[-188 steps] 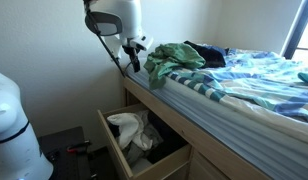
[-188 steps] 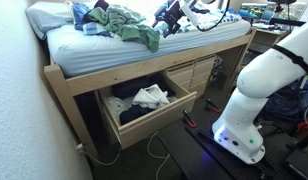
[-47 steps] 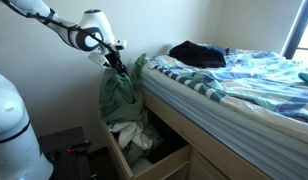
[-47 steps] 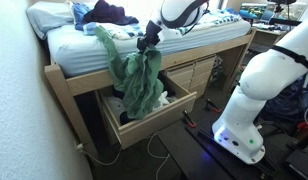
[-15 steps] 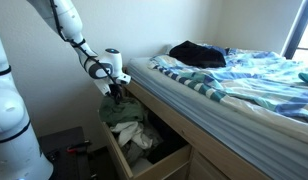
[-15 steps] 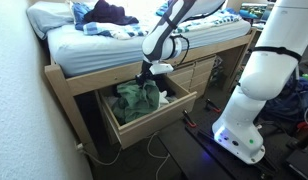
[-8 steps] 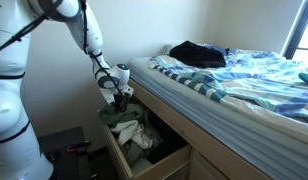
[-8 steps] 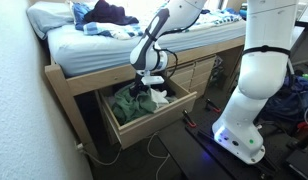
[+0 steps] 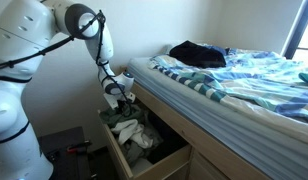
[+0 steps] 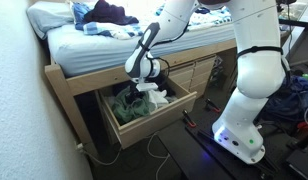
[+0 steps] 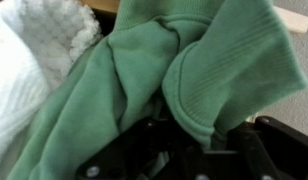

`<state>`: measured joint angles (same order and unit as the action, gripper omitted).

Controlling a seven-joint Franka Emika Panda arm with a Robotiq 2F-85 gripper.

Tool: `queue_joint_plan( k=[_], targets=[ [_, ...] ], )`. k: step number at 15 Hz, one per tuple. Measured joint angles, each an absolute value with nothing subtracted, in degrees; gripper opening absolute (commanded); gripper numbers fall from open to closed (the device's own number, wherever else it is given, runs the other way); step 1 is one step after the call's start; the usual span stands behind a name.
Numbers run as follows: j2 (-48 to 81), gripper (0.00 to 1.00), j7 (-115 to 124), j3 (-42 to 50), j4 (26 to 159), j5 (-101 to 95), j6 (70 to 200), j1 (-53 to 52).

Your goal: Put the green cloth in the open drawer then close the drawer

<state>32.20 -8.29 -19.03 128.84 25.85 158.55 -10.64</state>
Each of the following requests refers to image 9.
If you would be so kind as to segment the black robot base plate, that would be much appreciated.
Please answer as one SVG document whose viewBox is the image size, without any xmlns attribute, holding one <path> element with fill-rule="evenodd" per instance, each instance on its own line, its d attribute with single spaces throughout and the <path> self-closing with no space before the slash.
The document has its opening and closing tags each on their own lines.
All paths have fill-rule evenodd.
<svg viewBox="0 0 308 180">
<path fill-rule="evenodd" d="M 91 172 L 87 152 L 67 153 L 70 145 L 84 142 L 82 127 L 74 127 L 38 138 L 44 155 L 53 165 L 49 180 L 90 180 Z"/>
</svg>

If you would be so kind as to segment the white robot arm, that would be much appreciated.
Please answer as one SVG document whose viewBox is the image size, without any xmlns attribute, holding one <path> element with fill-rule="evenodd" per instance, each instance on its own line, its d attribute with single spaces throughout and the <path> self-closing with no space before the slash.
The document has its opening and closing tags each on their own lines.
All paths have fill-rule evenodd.
<svg viewBox="0 0 308 180">
<path fill-rule="evenodd" d="M 98 67 L 108 102 L 127 100 L 133 78 L 114 74 L 113 44 L 102 11 L 74 0 L 11 0 L 0 14 L 0 180 L 49 180 L 54 167 L 42 152 L 25 98 L 44 56 L 83 40 Z"/>
</svg>

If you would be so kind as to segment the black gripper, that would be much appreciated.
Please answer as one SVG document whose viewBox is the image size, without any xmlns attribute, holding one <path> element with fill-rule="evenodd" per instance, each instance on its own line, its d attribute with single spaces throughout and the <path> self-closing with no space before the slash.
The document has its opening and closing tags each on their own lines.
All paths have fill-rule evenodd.
<svg viewBox="0 0 308 180">
<path fill-rule="evenodd" d="M 129 100 L 118 100 L 118 112 L 124 117 L 132 114 L 132 106 Z"/>
</svg>

